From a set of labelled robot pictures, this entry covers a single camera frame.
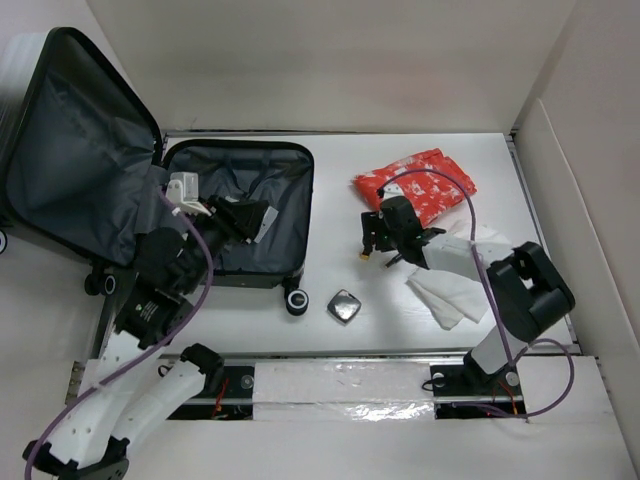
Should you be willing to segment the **clear plastic packet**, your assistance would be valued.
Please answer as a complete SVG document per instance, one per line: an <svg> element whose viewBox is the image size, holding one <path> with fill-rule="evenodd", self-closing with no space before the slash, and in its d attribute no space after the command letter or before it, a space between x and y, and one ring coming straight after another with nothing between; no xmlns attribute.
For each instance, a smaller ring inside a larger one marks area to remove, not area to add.
<svg viewBox="0 0 640 480"><path fill-rule="evenodd" d="M261 225L260 225L260 228L258 230L258 233L254 237L254 242L255 243L260 243L261 242L261 240L264 238L266 233L269 231L269 229L271 228L271 226L275 222L278 214L279 214L279 211L277 209L275 209L274 207L272 207L272 206L269 206L266 209L266 211L264 213L264 216L262 217Z"/></svg>

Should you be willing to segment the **black pen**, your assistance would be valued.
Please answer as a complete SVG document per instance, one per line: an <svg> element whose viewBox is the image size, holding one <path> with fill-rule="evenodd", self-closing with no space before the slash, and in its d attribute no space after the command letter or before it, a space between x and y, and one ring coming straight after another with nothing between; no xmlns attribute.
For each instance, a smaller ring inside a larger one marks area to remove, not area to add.
<svg viewBox="0 0 640 480"><path fill-rule="evenodd" d="M402 260L403 260L403 256L400 253L398 253L393 258L391 258L389 261L387 261L384 264L384 267L386 269L389 269L389 268L391 268L392 266L396 265L397 263L399 263Z"/></svg>

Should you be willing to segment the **black gold lipstick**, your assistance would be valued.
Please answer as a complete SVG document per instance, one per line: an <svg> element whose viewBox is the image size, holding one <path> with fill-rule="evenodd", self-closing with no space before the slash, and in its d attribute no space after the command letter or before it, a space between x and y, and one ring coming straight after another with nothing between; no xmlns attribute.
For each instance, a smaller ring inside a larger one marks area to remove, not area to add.
<svg viewBox="0 0 640 480"><path fill-rule="evenodd" d="M362 250L359 254L359 258L362 260L368 260L375 247L375 238L371 235L364 235L362 238Z"/></svg>

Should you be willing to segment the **red white patterned cloth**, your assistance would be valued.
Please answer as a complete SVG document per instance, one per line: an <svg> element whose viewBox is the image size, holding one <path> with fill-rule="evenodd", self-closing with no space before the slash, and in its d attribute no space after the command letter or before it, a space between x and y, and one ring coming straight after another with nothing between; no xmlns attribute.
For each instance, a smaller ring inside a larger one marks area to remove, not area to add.
<svg viewBox="0 0 640 480"><path fill-rule="evenodd" d="M471 177L449 156L438 148L413 154L378 169L356 175L352 183L373 210L382 202L377 190L387 180L405 171L418 169L437 170L455 179L469 196L477 192ZM462 192L449 180L433 173L413 173L394 181L414 207L423 227L465 200Z"/></svg>

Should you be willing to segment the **black square compact case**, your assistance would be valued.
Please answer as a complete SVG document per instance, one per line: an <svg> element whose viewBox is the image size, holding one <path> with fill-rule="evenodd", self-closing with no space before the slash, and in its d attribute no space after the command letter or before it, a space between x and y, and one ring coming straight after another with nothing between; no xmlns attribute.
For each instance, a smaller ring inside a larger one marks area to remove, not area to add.
<svg viewBox="0 0 640 480"><path fill-rule="evenodd" d="M328 313L342 325L348 325L361 310L362 303L349 291L339 290L328 302Z"/></svg>

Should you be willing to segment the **black suitcase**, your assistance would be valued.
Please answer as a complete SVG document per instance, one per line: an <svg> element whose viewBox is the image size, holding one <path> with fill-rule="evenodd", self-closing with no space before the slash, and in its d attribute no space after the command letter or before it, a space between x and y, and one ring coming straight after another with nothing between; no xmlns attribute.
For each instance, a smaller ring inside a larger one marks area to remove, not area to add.
<svg viewBox="0 0 640 480"><path fill-rule="evenodd" d="M156 187L197 175L204 198L264 201L270 226L214 258L222 286L282 286L305 313L299 286L311 219L314 159L281 141L195 139L170 149L141 99L81 31L12 37L1 58L1 212L92 267L90 296L110 295L150 231L170 224Z"/></svg>

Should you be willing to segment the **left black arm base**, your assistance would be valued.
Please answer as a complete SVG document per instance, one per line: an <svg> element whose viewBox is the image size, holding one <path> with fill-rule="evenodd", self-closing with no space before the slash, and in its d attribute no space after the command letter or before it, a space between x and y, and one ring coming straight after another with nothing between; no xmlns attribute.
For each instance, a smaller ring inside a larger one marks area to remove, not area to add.
<svg viewBox="0 0 640 480"><path fill-rule="evenodd" d="M168 416L175 421L242 421L253 419L255 366L228 365L213 393L200 393Z"/></svg>

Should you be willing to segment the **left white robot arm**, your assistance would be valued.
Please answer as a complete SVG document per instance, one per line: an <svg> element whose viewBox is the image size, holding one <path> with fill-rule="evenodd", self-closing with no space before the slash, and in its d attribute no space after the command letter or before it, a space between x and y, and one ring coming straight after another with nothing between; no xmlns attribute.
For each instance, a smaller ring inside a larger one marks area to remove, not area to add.
<svg viewBox="0 0 640 480"><path fill-rule="evenodd" d="M147 234L134 262L136 280L116 316L91 384L67 405L23 452L24 476L33 470L58 479L120 479L130 457L184 401L212 396L222 387L224 361L196 343L138 400L132 397L147 371L202 306L187 295L207 293L213 259L227 246L252 243L275 211L264 200L181 200L160 189L185 234L157 228Z"/></svg>

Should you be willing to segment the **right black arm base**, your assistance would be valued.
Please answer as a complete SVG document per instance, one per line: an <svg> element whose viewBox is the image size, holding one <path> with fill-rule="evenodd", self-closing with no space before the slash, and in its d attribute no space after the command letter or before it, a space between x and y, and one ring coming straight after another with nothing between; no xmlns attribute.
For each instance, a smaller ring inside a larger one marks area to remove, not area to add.
<svg viewBox="0 0 640 480"><path fill-rule="evenodd" d="M437 420L504 418L527 412L515 370L502 371L479 384L466 380L462 373L462 364L430 367L431 377L421 388L432 395Z"/></svg>

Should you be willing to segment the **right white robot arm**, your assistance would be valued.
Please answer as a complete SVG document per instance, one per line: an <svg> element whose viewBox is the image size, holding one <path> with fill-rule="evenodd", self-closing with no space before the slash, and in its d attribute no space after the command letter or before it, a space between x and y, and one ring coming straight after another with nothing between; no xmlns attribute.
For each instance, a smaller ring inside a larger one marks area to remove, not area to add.
<svg viewBox="0 0 640 480"><path fill-rule="evenodd" d="M494 318L456 375L474 393L494 386L519 354L575 307L572 291L537 243L514 247L497 236L425 228L403 196L362 213L361 226L363 256L394 252L396 260L415 266L407 283L443 329L464 319Z"/></svg>

